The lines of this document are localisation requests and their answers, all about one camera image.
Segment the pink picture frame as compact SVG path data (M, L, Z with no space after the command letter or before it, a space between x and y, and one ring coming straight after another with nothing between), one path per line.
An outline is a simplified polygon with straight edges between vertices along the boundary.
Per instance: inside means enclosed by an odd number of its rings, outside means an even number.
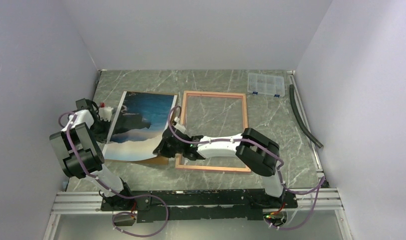
M243 93L226 93L226 92L207 92L207 91L184 91L183 104L181 110L180 124L184 125L186 122L186 108L188 97L208 97L208 98L229 98L242 100L242 120L243 120L243 133L228 136L228 137L204 137L207 141L201 142L202 151L206 157L213 158L217 154L222 157L235 157L234 152L239 146L238 142L244 140L243 134L249 132L247 121L247 102L246 95ZM219 172L235 172L235 173L249 173L251 169L245 167L226 167L226 166L207 166L207 165L185 165L181 164L181 155L176 156L175 168L184 170L201 170L201 171L219 171Z

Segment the clear acrylic sheet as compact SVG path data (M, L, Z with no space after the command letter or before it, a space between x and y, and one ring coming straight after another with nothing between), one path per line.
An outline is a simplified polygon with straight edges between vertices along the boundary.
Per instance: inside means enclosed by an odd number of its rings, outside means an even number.
M181 124L190 136L234 136L248 127L244 94L188 92L182 103ZM248 173L250 169L235 155L189 160L176 156L176 168L202 171Z

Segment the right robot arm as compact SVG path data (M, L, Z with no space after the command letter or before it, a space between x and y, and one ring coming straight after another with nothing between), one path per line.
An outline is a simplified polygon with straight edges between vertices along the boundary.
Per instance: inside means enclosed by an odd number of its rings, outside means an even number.
M268 205L276 208L285 201L286 189L280 173L284 161L279 155L279 145L253 128L223 137L188 136L176 128L168 128L153 154L166 158L181 155L192 161L236 157L262 177Z

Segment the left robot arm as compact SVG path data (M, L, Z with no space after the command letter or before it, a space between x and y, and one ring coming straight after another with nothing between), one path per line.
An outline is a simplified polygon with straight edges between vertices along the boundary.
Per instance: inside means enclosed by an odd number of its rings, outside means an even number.
M128 185L105 166L99 147L107 139L113 109L100 108L86 98L77 100L76 107L77 110L65 113L68 121L62 129L49 137L62 171L69 178L94 184L111 207L129 209L134 196Z

